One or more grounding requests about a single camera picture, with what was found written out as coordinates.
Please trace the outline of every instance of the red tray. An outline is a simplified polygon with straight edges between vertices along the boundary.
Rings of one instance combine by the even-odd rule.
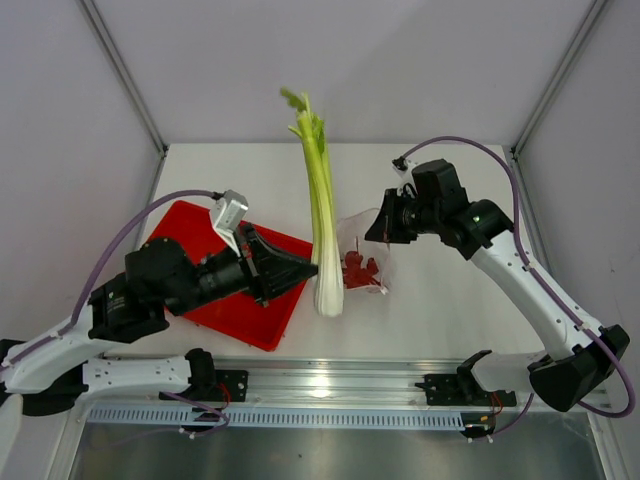
[[[256,224],[254,227],[277,247],[311,258],[310,243]],[[169,237],[179,242],[194,263],[226,246],[211,227],[209,209],[181,200],[171,205],[149,240],[156,237]],[[267,307],[257,305],[248,295],[238,294],[200,307],[184,317],[270,352],[280,343],[305,283],[270,301]]]

